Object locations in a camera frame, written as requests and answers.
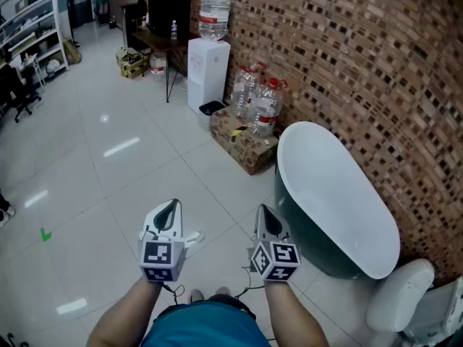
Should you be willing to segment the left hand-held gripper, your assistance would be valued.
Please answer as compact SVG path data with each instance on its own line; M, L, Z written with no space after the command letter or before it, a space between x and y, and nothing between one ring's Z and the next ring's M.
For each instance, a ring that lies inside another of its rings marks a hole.
M151 283L178 280L186 259L182 237L182 205L174 198L161 203L145 217L140 232L139 266Z

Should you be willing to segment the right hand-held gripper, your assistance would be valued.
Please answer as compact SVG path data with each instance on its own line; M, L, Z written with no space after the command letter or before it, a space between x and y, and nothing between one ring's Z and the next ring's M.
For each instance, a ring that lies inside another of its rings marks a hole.
M256 212L248 253L251 271L263 281L287 282L301 265L300 248L294 243L288 223L264 204Z

